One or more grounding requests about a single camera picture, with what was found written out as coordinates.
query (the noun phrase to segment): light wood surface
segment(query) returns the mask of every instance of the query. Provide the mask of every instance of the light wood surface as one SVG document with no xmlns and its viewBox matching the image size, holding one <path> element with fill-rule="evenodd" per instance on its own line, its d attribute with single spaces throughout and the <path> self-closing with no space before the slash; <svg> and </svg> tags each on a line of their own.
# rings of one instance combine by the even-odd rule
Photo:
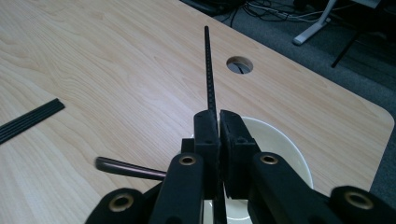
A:
<svg viewBox="0 0 396 224">
<path fill-rule="evenodd" d="M 0 146 L 0 223 L 81 223 L 100 199 L 155 181 L 95 170 L 97 156 L 166 171 L 206 109 L 204 26 L 217 107 L 277 127 L 315 189 L 369 189 L 391 115 L 176 0 L 0 2 L 0 124 L 66 109 Z M 253 71 L 226 61 L 243 56 Z"/>
</svg>

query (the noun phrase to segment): gray carpet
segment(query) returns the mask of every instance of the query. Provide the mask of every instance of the gray carpet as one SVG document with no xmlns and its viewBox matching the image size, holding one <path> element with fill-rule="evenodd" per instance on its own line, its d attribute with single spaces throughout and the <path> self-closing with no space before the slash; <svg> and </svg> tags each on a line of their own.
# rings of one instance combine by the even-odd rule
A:
<svg viewBox="0 0 396 224">
<path fill-rule="evenodd" d="M 278 0 L 292 6 L 291 0 Z M 311 23 L 263 21 L 242 8 L 215 19 L 264 44 L 282 55 L 315 71 L 359 96 L 382 106 L 396 118 L 396 50 L 374 35 L 363 35 L 341 62 L 331 68 L 333 60 L 354 32 L 332 22 L 301 46 L 291 40 Z M 392 133 L 375 176 L 371 192 L 396 208 L 396 134 Z"/>
</svg>

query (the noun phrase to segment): white bowl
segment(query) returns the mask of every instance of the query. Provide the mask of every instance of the white bowl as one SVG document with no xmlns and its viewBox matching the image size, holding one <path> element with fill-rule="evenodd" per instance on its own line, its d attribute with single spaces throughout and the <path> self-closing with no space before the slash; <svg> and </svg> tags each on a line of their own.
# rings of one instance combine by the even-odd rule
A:
<svg viewBox="0 0 396 224">
<path fill-rule="evenodd" d="M 311 189 L 314 187 L 303 154 L 285 134 L 257 119 L 242 117 L 242 120 L 262 151 L 274 152 L 283 157 Z M 252 223 L 248 214 L 248 201 L 226 198 L 226 208 L 228 223 Z M 205 201 L 204 204 L 204 223 L 213 223 L 211 201 Z"/>
</svg>

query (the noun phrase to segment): chair leg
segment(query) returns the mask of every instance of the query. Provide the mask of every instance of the chair leg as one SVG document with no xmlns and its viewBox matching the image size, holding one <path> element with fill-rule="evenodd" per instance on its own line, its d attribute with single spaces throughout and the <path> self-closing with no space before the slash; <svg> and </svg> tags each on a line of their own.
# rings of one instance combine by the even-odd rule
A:
<svg viewBox="0 0 396 224">
<path fill-rule="evenodd" d="M 352 46 L 353 42 L 355 42 L 355 40 L 358 39 L 359 35 L 361 35 L 361 32 L 358 31 L 356 32 L 352 39 L 349 40 L 349 42 L 347 43 L 347 45 L 344 47 L 343 51 L 341 51 L 341 53 L 338 55 L 338 57 L 335 59 L 335 61 L 332 63 L 332 68 L 334 68 L 339 62 L 340 60 L 344 57 L 344 55 L 347 53 L 347 51 L 349 50 L 349 48 Z"/>
</svg>

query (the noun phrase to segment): wood grain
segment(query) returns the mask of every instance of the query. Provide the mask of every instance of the wood grain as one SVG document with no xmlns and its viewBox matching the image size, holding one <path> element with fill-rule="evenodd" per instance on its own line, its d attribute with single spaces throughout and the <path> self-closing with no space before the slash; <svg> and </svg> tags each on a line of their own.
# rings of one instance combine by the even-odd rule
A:
<svg viewBox="0 0 396 224">
<path fill-rule="evenodd" d="M 103 156 L 166 171 L 206 109 L 204 26 L 217 107 L 272 124 L 315 189 L 369 189 L 393 118 L 176 0 L 0 3 L 0 123 L 59 98 L 66 109 L 0 146 L 0 223 L 81 223 L 111 190 L 155 181 L 94 169 Z M 237 75 L 226 61 L 249 58 Z"/>
</svg>

